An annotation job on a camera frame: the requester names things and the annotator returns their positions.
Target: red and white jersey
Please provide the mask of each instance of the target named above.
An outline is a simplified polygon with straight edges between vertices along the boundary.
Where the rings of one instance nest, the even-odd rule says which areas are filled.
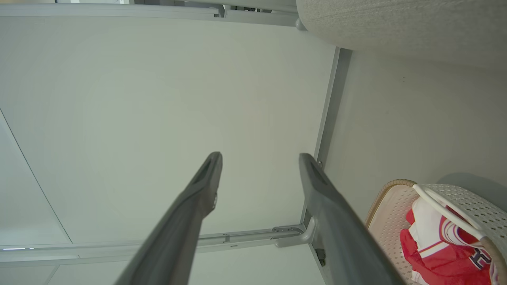
[[[424,199],[412,204],[407,221],[412,226],[401,231],[400,239],[414,281],[423,285],[490,285],[494,280],[495,285],[497,278],[490,275],[496,276],[496,268],[479,241]]]

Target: white laundry basket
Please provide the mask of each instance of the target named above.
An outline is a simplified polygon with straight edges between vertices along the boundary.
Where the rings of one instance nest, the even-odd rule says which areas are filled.
[[[400,231],[409,228],[405,216],[412,203],[421,196],[437,211],[478,240],[490,254],[498,270],[500,285],[507,285],[507,213],[482,197],[458,186],[447,184],[417,184],[406,179],[386,184],[375,199],[366,227],[389,256],[407,284],[412,266],[403,257]],[[442,207],[441,201],[466,219],[469,224]]]

